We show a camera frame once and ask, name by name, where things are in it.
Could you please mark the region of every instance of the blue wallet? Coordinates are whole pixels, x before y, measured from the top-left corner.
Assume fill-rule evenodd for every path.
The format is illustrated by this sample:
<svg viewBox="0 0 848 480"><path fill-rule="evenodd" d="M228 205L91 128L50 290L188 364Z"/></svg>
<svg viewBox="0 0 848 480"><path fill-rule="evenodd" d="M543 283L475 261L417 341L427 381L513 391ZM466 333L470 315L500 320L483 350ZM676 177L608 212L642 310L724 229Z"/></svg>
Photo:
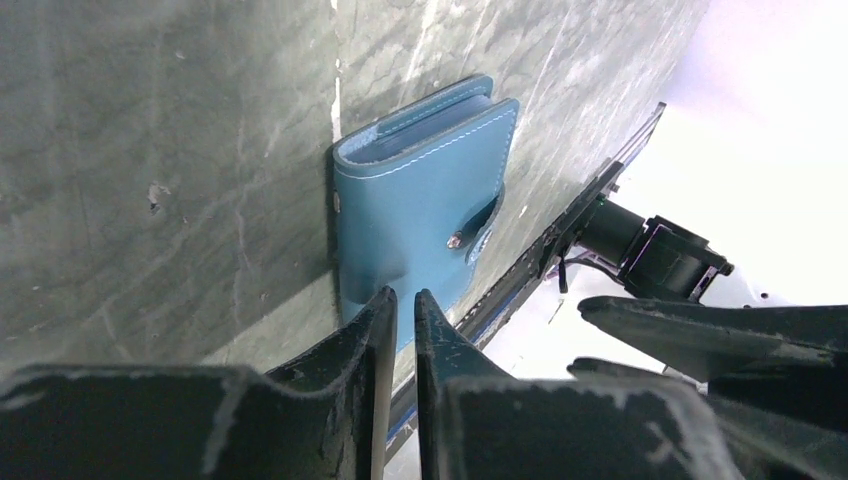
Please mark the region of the blue wallet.
<svg viewBox="0 0 848 480"><path fill-rule="evenodd" d="M450 308L471 284L504 198L518 115L474 76L343 138L333 148L342 320L385 285L398 296L398 351L415 293Z"/></svg>

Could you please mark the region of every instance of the stain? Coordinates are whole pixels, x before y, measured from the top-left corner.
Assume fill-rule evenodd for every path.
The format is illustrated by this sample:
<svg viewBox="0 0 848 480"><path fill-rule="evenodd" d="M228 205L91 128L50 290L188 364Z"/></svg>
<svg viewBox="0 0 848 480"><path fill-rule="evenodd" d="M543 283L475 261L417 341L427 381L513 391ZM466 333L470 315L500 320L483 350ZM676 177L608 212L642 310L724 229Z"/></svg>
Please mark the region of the stain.
<svg viewBox="0 0 848 480"><path fill-rule="evenodd" d="M159 182L154 181L147 187L147 201L150 202L151 215L156 215L162 209L161 198L163 194L170 195L171 191L168 187L160 185Z"/></svg>

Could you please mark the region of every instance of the white stitching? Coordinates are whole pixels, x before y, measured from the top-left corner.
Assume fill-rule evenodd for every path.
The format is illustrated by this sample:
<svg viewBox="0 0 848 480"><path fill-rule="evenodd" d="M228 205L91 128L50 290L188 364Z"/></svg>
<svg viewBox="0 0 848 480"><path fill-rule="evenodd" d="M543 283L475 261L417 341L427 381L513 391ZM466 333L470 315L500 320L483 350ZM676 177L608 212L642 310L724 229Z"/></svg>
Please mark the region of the white stitching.
<svg viewBox="0 0 848 480"><path fill-rule="evenodd" d="M516 111L515 111L515 110L509 110L509 111L507 111L506 113L502 113L502 114L498 115L497 117L495 117L495 118L493 118L493 119L489 120L488 122L484 123L483 125L480 125L479 127L475 128L475 129L473 129L473 130L470 130L470 131L468 131L468 132L465 132L465 133L463 133L462 135L460 135L460 136L458 136L458 137L454 138L453 140L447 141L447 142L445 142L445 143L443 143L443 144L439 145L438 147L436 147L436 148L434 148L434 149L432 149L432 150L428 150L427 152L425 152L425 153L423 153L423 154L419 155L418 157L415 157L415 158L414 158L414 159L412 159L410 162L404 163L403 165L401 165L401 166L399 166L399 167L397 167L397 168L394 168L394 169L392 169L392 170L389 170L388 172L383 172L383 173L380 173L380 174L377 174L377 175L371 175L371 176L368 176L368 177L355 177L355 176L353 176L353 175L348 175L348 174L346 174L346 173L342 172L341 170L339 170L339 169L338 169L338 166L336 166L336 172L338 172L340 175L342 175L342 176L344 176L344 177L347 177L347 178L353 178L353 179L356 179L356 180L369 180L369 179L372 179L372 178L385 177L386 175L391 175L391 174L393 174L393 173L395 173L395 172L398 172L398 171L400 171L400 170L403 170L404 168L406 168L406 167L408 167L408 166L410 166L410 165L413 165L413 164L417 163L419 160L421 160L421 159L423 159L423 158L425 158L425 157L427 157L427 156L429 156L429 155L431 155L431 154L433 154L433 153L435 153L435 152L437 152L437 151L439 151L439 150L441 150L441 149L443 149L443 148L447 147L448 145L451 145L451 144L453 144L453 143L456 143L456 142L458 142L458 141L462 140L463 138L466 138L466 137L470 136L470 135L471 135L471 134L473 134L473 133L476 133L476 132L478 132L478 131L480 131L480 130L482 130L482 129L486 128L486 127L488 127L489 125L491 125L491 124L493 124L493 123L497 122L498 120L500 120L500 119L502 119L502 118L504 118L504 117L515 117L515 114L516 114ZM503 154L503 157L504 157L504 158L503 158L503 160L501 160L501 171L503 171L503 169L504 169L504 168L505 168L505 166L506 166L506 157L507 157L507 156L506 156L506 152L507 152L507 149L508 149L508 147L509 147L509 141L512 139L512 132L510 132L510 134L509 134L509 135L507 135L507 137L506 137L506 138L507 138L507 142L506 142L506 145L505 145L505 147L504 147L504 154Z"/></svg>
<svg viewBox="0 0 848 480"><path fill-rule="evenodd" d="M461 97L461 96L463 96L463 95L473 94L473 93L476 93L476 92L482 92L482 91L484 91L484 90L486 90L486 87L480 86L480 87L474 87L474 88L472 88L471 90L466 90L466 91L463 91L463 92L459 92L459 93L457 93L456 95L452 96L451 98L449 98L449 99L445 100L444 102L441 102L441 103L439 103L438 105L436 105L436 106L434 106L434 107L432 107L432 108L428 108L427 110L424 110L423 112L419 113L418 115L415 115L414 117L412 117L412 118L408 119L407 121L402 122L402 123L401 123L401 124L399 124L399 125L395 125L394 127L390 128L389 130L387 130L387 131L385 131L385 132L383 132L383 133L381 133L381 134L377 135L377 138L382 138L382 137L384 137L384 136L386 136L386 135L389 135L389 134L391 134L391 133L394 133L394 132L396 132L396 131L400 130L401 128L403 128L403 127L405 127L405 126L409 125L410 123L412 123L412 122L414 122L414 121L418 120L419 118L421 118L421 117L423 117L423 116L425 116L425 115L429 115L429 114L431 114L431 113L435 112L436 110L438 110L438 109L440 109L440 108L444 107L445 105L447 105L447 104L449 104L449 103L453 102L454 100L456 100L457 98L459 98L459 97Z"/></svg>

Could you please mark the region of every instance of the marble surface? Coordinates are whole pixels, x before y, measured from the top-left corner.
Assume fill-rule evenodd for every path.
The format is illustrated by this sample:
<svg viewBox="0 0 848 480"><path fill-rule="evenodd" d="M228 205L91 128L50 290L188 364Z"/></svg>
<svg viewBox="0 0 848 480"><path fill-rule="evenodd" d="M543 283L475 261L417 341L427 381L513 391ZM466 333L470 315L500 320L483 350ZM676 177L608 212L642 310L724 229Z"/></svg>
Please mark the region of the marble surface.
<svg viewBox="0 0 848 480"><path fill-rule="evenodd" d="M332 142L481 72L522 111L464 312L653 109L706 7L0 0L0 374L302 352L338 322Z"/></svg>

